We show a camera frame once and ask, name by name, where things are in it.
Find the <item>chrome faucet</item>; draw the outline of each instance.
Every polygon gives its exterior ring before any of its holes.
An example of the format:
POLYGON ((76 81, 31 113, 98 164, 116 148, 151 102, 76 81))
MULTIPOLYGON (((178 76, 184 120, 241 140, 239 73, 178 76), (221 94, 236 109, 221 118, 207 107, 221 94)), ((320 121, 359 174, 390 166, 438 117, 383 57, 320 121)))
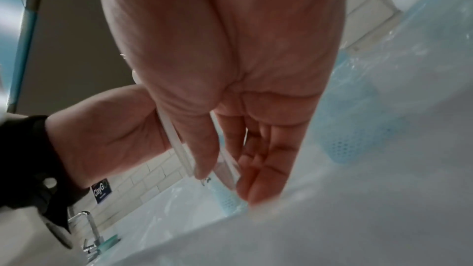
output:
POLYGON ((68 222, 72 223, 74 220, 78 219, 81 216, 87 217, 87 221, 89 222, 90 228, 92 229, 92 234, 94 234, 94 239, 95 239, 94 244, 87 246, 87 239, 85 239, 84 246, 83 246, 84 252, 91 254, 97 251, 98 246, 103 243, 103 237, 100 236, 99 230, 97 230, 97 226, 95 224, 94 218, 92 217, 89 211, 82 211, 82 212, 77 213, 76 215, 69 218, 68 222))

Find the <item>black cuff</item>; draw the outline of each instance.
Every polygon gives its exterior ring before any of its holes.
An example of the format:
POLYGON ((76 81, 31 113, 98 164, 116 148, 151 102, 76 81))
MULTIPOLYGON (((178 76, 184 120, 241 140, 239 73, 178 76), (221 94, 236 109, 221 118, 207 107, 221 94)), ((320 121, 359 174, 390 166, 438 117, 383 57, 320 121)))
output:
POLYGON ((63 216, 70 205, 83 198, 89 189, 81 189, 69 178, 54 150, 45 128, 47 116, 11 120, 0 126, 1 168, 9 177, 1 188, 0 206, 11 208, 36 206, 52 222, 67 227, 63 216), (56 186, 47 188, 43 182, 54 178, 56 186))

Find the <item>sign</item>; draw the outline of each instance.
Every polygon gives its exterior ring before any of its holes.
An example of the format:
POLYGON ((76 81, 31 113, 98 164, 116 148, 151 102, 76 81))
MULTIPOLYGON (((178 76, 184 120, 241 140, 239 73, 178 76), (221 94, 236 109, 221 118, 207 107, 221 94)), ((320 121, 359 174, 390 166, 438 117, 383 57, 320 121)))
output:
POLYGON ((107 179, 92 185, 91 189, 94 193, 97 204, 100 204, 108 195, 112 193, 112 188, 110 187, 110 183, 107 179))

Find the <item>human hand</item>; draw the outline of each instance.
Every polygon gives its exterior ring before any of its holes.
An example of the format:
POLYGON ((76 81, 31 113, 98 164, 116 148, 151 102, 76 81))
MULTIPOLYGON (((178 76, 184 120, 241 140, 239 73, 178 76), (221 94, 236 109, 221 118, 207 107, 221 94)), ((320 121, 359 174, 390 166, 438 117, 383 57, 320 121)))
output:
POLYGON ((46 119, 46 131, 81 188, 170 149, 156 104, 142 85, 88 98, 46 119))
POLYGON ((115 40, 196 160, 219 143, 251 203, 282 191, 338 52, 345 0, 102 0, 115 40))

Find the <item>plastic sheet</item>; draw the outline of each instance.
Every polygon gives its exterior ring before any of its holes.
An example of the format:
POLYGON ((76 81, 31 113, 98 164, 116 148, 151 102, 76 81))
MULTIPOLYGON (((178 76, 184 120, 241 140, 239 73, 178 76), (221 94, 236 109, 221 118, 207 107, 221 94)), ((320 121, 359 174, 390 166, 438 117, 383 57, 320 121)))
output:
POLYGON ((341 57, 280 200, 115 265, 473 265, 473 0, 406 16, 341 57))

